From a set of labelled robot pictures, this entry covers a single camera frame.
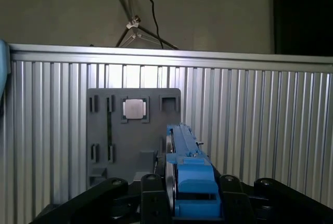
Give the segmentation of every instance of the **bolt head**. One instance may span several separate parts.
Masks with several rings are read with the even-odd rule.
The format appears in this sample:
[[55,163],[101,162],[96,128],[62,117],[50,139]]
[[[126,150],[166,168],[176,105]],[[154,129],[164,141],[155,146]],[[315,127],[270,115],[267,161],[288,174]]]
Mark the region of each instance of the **bolt head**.
[[262,184],[264,184],[264,185],[266,185],[266,186],[268,186],[268,185],[270,185],[270,182],[269,181],[267,181],[267,180],[261,180],[260,181]]
[[121,181],[120,180],[114,180],[112,182],[113,185],[120,185],[121,184]]
[[233,181],[233,180],[234,180],[234,178],[233,178],[232,176],[226,176],[225,179],[226,179],[227,181]]

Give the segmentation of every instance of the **gray mounting plate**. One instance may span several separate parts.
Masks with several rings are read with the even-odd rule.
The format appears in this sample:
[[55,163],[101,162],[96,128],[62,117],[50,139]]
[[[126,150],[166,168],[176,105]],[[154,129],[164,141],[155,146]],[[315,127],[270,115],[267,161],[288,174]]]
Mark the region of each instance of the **gray mounting plate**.
[[89,89],[87,91],[87,184],[106,178],[133,181],[152,173],[165,151],[167,125],[179,124],[179,89]]

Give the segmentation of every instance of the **black cable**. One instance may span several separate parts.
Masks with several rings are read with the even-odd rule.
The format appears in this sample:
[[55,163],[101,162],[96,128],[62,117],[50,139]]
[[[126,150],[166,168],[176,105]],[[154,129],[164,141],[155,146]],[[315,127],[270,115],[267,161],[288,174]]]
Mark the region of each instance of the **black cable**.
[[158,40],[160,41],[161,43],[161,47],[162,49],[164,49],[163,47],[163,43],[161,41],[161,37],[160,37],[160,33],[159,33],[159,28],[158,28],[158,24],[157,24],[157,20],[156,20],[156,17],[155,17],[155,5],[154,5],[154,1],[153,0],[150,0],[151,2],[151,12],[152,12],[152,17],[154,19],[154,22],[155,22],[155,26],[156,26],[156,35],[158,37]]

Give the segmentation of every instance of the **black monitor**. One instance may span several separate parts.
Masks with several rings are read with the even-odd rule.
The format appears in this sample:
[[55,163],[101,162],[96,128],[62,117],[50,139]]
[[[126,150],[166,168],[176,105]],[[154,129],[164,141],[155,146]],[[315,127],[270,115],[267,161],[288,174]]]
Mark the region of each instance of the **black monitor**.
[[276,54],[333,56],[333,0],[274,0]]

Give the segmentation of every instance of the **metal screw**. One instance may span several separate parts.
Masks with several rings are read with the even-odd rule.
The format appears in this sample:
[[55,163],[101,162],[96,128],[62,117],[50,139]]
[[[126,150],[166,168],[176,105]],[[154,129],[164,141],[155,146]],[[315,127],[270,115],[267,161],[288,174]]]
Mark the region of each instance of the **metal screw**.
[[156,178],[155,175],[149,175],[149,176],[147,176],[147,179],[148,179],[148,180],[154,180],[155,178]]
[[113,185],[119,185],[119,184],[121,184],[121,181],[120,181],[120,180],[114,180],[114,181],[112,182],[112,184],[113,184]]
[[270,209],[272,209],[271,206],[261,206],[261,208],[262,208],[262,209],[265,209],[265,210],[270,210]]
[[225,179],[226,179],[227,181],[233,181],[233,180],[234,180],[234,178],[233,178],[232,176],[226,176]]
[[270,182],[267,180],[261,180],[260,182],[266,186],[270,185]]

